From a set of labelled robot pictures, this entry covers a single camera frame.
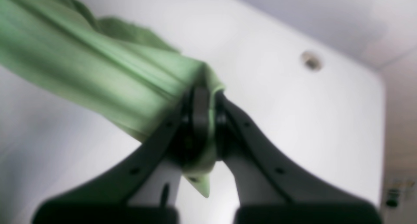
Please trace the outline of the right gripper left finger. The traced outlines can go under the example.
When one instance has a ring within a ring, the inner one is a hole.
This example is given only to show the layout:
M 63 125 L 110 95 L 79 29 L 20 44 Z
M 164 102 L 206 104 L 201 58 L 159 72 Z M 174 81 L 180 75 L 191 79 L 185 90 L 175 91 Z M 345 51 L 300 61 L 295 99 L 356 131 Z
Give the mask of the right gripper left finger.
M 182 169 L 208 138 L 209 91 L 192 87 L 131 155 L 93 180 L 43 203 L 34 224 L 179 224 Z

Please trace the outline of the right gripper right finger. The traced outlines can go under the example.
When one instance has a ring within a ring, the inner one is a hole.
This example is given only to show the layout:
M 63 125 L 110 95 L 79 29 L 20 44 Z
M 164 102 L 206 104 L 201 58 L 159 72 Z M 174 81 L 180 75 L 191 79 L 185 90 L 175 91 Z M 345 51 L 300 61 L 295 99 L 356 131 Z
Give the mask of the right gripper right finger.
M 222 91 L 215 94 L 218 159 L 234 176 L 234 224 L 381 224 L 375 207 L 283 154 Z

